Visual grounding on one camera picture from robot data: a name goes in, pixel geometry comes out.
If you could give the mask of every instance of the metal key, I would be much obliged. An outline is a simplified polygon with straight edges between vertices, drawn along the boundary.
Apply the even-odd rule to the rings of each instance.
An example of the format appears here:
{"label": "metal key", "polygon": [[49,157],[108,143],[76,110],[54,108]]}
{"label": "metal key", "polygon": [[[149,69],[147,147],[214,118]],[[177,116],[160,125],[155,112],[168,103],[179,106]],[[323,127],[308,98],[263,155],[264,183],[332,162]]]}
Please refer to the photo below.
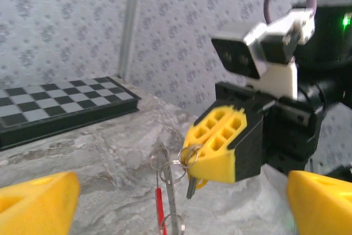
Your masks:
{"label": "metal key", "polygon": [[187,189],[187,199],[191,199],[192,196],[196,193],[196,186],[197,186],[197,178],[190,177]]}

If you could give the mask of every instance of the gray marble table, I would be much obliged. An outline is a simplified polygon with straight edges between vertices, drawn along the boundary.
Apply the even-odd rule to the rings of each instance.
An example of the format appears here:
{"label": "gray marble table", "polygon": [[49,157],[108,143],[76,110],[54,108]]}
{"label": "gray marble table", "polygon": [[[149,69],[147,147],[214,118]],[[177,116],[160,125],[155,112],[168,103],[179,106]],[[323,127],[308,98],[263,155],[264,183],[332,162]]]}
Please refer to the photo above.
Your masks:
{"label": "gray marble table", "polygon": [[[195,117],[125,85],[142,98],[140,112],[2,152],[0,187],[73,171],[81,195],[71,235],[158,234],[156,175],[149,158],[160,144],[175,155]],[[175,177],[181,174],[172,170]],[[232,185],[209,183],[187,200],[188,181],[183,178],[175,193],[186,234],[293,234],[286,181],[264,166],[258,177]]]}

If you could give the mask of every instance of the patterned wallpaper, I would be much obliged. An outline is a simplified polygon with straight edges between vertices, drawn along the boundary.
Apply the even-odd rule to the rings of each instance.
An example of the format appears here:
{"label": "patterned wallpaper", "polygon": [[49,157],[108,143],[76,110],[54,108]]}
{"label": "patterned wallpaper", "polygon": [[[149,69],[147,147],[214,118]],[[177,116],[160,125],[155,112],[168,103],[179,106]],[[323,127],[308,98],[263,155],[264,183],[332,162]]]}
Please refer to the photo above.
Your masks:
{"label": "patterned wallpaper", "polygon": [[117,72],[126,0],[0,4],[0,89]]}
{"label": "patterned wallpaper", "polygon": [[[279,18],[297,0],[274,0]],[[263,0],[141,0],[129,81],[200,114],[215,99],[214,83],[243,79],[227,73],[210,36],[227,21],[263,21]]]}

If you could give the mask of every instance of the yellow gripper jaw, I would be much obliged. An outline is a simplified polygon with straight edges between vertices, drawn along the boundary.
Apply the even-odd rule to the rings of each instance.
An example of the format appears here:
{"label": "yellow gripper jaw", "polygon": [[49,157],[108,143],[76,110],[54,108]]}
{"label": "yellow gripper jaw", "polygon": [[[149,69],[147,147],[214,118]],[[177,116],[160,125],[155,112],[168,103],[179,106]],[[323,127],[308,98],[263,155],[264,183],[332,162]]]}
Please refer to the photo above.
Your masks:
{"label": "yellow gripper jaw", "polygon": [[63,172],[0,189],[1,235],[68,235],[80,193]]}
{"label": "yellow gripper jaw", "polygon": [[300,235],[352,234],[352,183],[291,171],[287,198]]}
{"label": "yellow gripper jaw", "polygon": [[188,151],[181,153],[188,177],[197,178],[196,189],[208,181],[234,183],[260,173],[262,119],[262,114],[216,101],[196,120],[183,148],[201,147],[187,161]]}

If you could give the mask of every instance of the chessboard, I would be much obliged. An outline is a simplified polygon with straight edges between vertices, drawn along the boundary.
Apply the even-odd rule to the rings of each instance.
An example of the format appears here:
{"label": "chessboard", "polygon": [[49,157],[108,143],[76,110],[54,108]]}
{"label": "chessboard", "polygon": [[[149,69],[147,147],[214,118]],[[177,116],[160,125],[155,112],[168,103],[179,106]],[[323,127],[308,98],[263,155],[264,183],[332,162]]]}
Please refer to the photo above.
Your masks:
{"label": "chessboard", "polygon": [[110,77],[0,90],[0,151],[138,111]]}

